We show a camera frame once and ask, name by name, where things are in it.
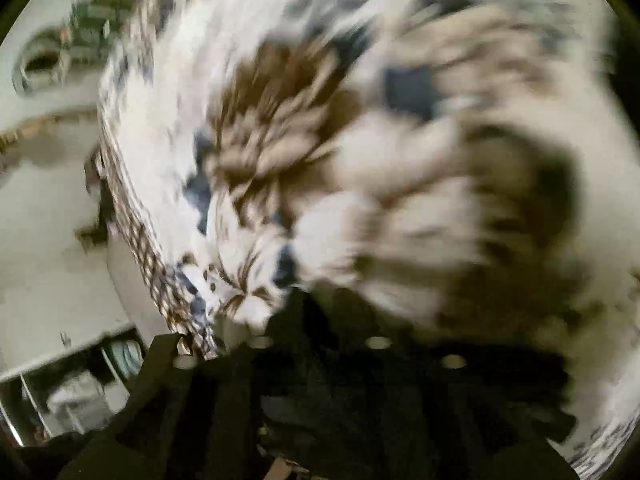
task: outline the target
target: white dot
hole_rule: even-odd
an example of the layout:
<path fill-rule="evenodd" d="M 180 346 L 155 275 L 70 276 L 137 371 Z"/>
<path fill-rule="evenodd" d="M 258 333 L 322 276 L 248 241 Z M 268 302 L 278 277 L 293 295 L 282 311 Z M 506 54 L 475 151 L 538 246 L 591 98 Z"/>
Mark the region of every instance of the white dot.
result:
<path fill-rule="evenodd" d="M 466 366 L 466 359 L 458 354 L 445 355 L 442 358 L 442 366 L 449 370 L 459 370 Z"/>
<path fill-rule="evenodd" d="M 265 348 L 269 348 L 271 345 L 273 345 L 273 339 L 265 335 L 254 337 L 249 341 L 249 346 L 256 350 L 264 350 Z"/>
<path fill-rule="evenodd" d="M 372 350 L 386 350 L 391 346 L 391 339 L 377 335 L 367 339 L 365 344 Z"/>
<path fill-rule="evenodd" d="M 178 355 L 174 358 L 174 368 L 192 370 L 198 366 L 198 358 L 192 355 Z"/>

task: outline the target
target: patterned cloth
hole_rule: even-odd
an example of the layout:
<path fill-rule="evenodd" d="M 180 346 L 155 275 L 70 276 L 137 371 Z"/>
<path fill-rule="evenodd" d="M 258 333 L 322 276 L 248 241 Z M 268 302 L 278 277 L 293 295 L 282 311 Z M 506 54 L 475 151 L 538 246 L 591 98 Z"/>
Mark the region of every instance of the patterned cloth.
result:
<path fill-rule="evenodd" d="M 597 478 L 640 418 L 640 170 L 593 76 L 608 16 L 145 0 L 104 74 L 101 157 L 171 329 L 212 358 L 298 285 L 327 307 L 350 289 L 427 340 L 553 348 L 580 420 L 560 451 Z"/>

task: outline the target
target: wall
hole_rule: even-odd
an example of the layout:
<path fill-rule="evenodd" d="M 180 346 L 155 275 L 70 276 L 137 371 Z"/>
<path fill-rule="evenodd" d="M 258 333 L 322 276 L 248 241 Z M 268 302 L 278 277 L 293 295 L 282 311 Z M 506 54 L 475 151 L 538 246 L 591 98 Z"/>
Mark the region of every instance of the wall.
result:
<path fill-rule="evenodd" d="M 24 118 L 95 102 L 98 75 L 73 87 L 18 97 L 11 72 L 20 48 L 69 14 L 74 0 L 31 0 L 0 46 L 0 129 Z M 85 254 L 73 229 L 91 222 L 83 163 L 97 139 L 93 123 L 62 125 L 24 147 L 0 187 L 0 365 L 20 367 L 126 323 L 104 252 Z"/>

